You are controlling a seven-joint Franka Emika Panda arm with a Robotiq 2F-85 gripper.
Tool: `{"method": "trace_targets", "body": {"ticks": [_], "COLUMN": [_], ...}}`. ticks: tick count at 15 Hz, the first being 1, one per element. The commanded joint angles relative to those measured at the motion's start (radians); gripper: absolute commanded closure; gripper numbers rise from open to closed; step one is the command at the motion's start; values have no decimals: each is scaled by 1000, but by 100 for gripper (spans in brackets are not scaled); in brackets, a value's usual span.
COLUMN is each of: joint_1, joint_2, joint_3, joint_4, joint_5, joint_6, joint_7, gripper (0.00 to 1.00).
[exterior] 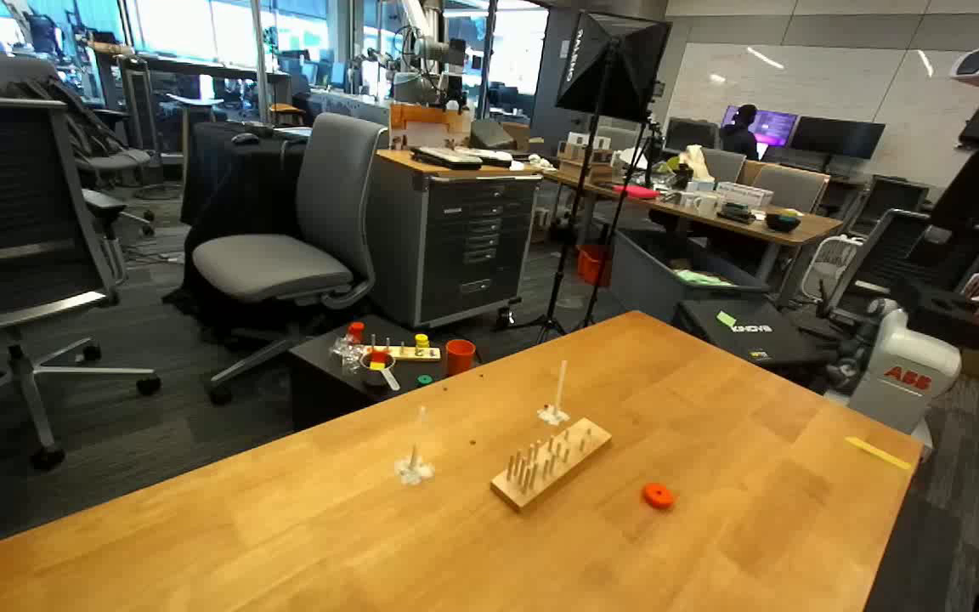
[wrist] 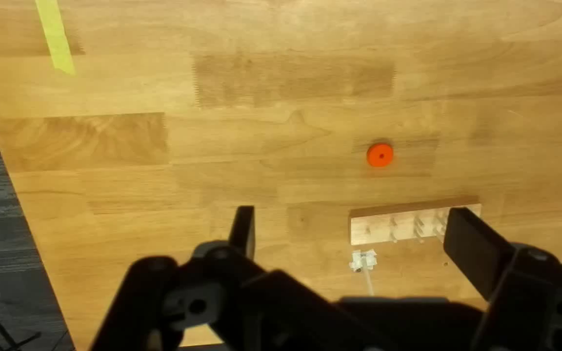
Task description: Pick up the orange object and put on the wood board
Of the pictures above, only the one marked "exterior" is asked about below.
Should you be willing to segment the white ABB robot base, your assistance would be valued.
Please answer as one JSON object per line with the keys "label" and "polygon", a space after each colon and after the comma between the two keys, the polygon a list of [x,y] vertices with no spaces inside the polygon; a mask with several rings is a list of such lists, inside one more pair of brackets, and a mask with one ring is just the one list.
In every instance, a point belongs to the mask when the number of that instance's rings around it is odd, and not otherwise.
{"label": "white ABB robot base", "polygon": [[899,432],[918,432],[936,397],[964,375],[964,351],[910,330],[908,309],[894,300],[877,300],[874,313],[874,345],[850,405]]}

